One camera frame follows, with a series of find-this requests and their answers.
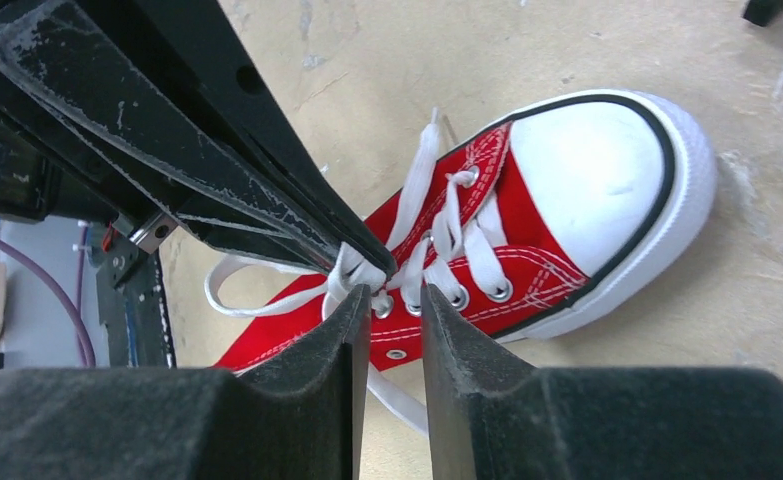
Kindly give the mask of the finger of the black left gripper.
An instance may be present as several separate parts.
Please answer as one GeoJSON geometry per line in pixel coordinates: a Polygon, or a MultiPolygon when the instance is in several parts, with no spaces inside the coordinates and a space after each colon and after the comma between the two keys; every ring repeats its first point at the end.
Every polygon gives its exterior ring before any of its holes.
{"type": "Polygon", "coordinates": [[[158,90],[384,274],[397,263],[327,183],[216,1],[84,1],[158,90]]]}

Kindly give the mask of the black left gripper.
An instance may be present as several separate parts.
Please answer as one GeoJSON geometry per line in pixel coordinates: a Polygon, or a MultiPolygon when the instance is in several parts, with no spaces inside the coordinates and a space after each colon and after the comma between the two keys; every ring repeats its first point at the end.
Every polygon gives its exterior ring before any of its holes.
{"type": "Polygon", "coordinates": [[[0,1],[0,216],[332,266],[345,205],[215,1],[0,1]]]}

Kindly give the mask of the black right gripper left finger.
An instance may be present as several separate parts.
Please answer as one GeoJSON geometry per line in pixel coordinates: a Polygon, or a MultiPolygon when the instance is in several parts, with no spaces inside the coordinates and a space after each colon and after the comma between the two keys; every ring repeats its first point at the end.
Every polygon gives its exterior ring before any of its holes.
{"type": "Polygon", "coordinates": [[[0,479],[355,479],[369,291],[266,363],[0,373],[0,479]]]}

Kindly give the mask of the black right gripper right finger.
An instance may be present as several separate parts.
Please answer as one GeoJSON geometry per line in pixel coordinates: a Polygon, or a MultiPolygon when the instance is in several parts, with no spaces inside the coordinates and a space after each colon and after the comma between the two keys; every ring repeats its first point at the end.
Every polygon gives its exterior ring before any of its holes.
{"type": "Polygon", "coordinates": [[[421,293],[437,479],[783,479],[783,381],[739,367],[537,368],[421,293]]]}

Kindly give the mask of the white shoelace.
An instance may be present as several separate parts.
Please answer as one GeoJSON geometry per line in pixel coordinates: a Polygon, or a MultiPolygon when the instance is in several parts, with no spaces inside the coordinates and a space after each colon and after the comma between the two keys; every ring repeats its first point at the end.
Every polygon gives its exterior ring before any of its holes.
{"type": "Polygon", "coordinates": [[[250,258],[224,257],[208,274],[204,290],[209,304],[218,312],[235,318],[258,320],[290,314],[320,300],[321,320],[326,320],[344,297],[356,286],[368,285],[370,307],[378,319],[401,311],[416,318],[421,314],[420,288],[432,283],[450,299],[470,303],[467,289],[451,272],[456,258],[467,261],[470,273],[482,293],[507,290],[508,280],[496,256],[506,241],[491,185],[508,150],[504,127],[488,131],[486,140],[494,147],[476,147],[475,159],[437,178],[440,129],[431,120],[420,134],[420,144],[403,184],[394,223],[386,246],[404,256],[400,270],[390,279],[369,264],[354,247],[341,245],[326,280],[259,308],[232,308],[224,305],[219,291],[239,270],[253,265],[250,258]]]}

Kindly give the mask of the red canvas sneaker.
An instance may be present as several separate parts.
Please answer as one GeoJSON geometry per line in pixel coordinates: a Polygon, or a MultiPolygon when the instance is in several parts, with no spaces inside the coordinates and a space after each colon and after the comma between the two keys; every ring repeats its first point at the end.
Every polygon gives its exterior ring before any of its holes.
{"type": "MultiPolygon", "coordinates": [[[[662,97],[599,89],[517,109],[439,150],[436,177],[475,159],[474,148],[496,146],[485,134],[499,127],[508,131],[508,150],[491,193],[506,237],[496,256],[508,288],[480,292],[462,258],[450,269],[467,289],[468,306],[423,284],[490,336],[551,338],[607,315],[670,266],[709,216],[717,185],[711,142],[688,112],[662,97]]],[[[401,190],[365,221],[385,245],[401,190]]],[[[329,274],[303,273],[268,304],[329,274]]],[[[218,366],[240,372],[273,358],[323,321],[320,305],[248,318],[218,366]]],[[[372,319],[376,369],[421,357],[420,315],[378,319],[372,312],[372,319]]]]}

